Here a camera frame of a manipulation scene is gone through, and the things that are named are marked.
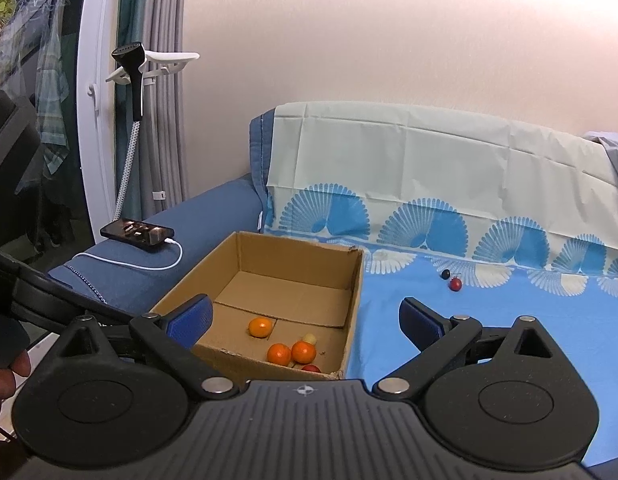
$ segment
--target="white plastic hanger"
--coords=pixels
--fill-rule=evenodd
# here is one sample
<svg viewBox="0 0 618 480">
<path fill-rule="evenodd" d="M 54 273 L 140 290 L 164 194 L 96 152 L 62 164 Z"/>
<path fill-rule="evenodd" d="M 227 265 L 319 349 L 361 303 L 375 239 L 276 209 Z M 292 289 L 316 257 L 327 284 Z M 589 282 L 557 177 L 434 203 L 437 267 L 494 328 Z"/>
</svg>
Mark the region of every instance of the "white plastic hanger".
<svg viewBox="0 0 618 480">
<path fill-rule="evenodd" d="M 144 57 L 146 60 L 142 66 L 143 68 L 146 68 L 148 61 L 162 65 L 156 70 L 142 73 L 142 79 L 147 80 L 144 84 L 147 85 L 153 83 L 154 78 L 159 75 L 169 75 L 180 72 L 180 70 L 187 66 L 189 61 L 198 59 L 200 55 L 196 52 L 154 52 L 153 50 L 145 50 Z M 119 85 L 128 85 L 131 83 L 128 74 L 121 66 L 109 74 L 106 81 L 113 81 Z"/>
</svg>

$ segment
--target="sheet with fan pattern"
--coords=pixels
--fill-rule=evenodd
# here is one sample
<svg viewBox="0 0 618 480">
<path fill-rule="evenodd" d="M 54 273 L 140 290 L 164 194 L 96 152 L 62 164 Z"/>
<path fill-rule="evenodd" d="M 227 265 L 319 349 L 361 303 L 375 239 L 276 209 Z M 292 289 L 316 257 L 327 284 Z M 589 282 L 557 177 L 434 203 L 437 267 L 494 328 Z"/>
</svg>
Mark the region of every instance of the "sheet with fan pattern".
<svg viewBox="0 0 618 480">
<path fill-rule="evenodd" d="M 530 314 L 598 402 L 585 462 L 618 456 L 618 177 L 602 146 L 457 110 L 289 104 L 267 191 L 266 232 L 365 249 L 347 377 L 371 386 L 417 354 L 406 296 L 485 326 Z"/>
</svg>

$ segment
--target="smartphone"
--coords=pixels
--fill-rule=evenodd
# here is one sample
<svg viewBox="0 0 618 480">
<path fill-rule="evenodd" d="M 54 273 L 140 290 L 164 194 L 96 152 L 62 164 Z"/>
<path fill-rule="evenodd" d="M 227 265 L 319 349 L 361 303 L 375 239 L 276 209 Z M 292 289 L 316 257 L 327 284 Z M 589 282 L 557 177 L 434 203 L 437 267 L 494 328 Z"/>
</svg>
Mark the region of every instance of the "smartphone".
<svg viewBox="0 0 618 480">
<path fill-rule="evenodd" d="M 173 238 L 175 232 L 170 227 L 121 218 L 105 225 L 100 234 L 105 238 L 151 251 L 160 247 L 166 238 Z"/>
</svg>

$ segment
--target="orange fruit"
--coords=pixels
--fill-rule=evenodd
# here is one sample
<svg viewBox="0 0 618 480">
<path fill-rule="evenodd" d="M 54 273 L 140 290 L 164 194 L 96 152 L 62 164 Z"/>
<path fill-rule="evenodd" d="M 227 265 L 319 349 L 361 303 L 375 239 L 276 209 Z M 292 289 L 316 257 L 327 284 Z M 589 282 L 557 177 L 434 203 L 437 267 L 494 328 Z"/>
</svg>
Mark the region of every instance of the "orange fruit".
<svg viewBox="0 0 618 480">
<path fill-rule="evenodd" d="M 291 361 L 291 350 L 287 345 L 275 343 L 267 351 L 267 361 L 275 365 L 287 366 Z"/>
<path fill-rule="evenodd" d="M 269 337 L 273 323 L 266 317 L 255 317 L 249 321 L 249 335 L 254 337 Z"/>
<path fill-rule="evenodd" d="M 307 365 L 315 359 L 315 346 L 306 341 L 298 341 L 291 347 L 291 355 L 296 363 Z"/>
</svg>

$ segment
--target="open cardboard box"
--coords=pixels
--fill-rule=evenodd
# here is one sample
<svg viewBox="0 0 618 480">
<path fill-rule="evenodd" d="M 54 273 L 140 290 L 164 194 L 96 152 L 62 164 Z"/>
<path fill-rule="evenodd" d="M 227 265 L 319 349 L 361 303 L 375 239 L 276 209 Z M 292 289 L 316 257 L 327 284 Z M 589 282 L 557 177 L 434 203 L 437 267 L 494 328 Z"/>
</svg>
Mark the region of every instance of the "open cardboard box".
<svg viewBox="0 0 618 480">
<path fill-rule="evenodd" d="M 167 314 L 196 294 L 214 303 L 211 328 L 192 352 L 234 382 L 249 379 L 342 379 L 355 332 L 362 250 L 254 233 L 234 233 L 209 253 L 154 308 Z M 274 322 L 268 338 L 249 335 L 256 316 Z M 289 348 L 305 334 L 317 338 L 313 364 L 266 361 L 273 343 Z"/>
</svg>

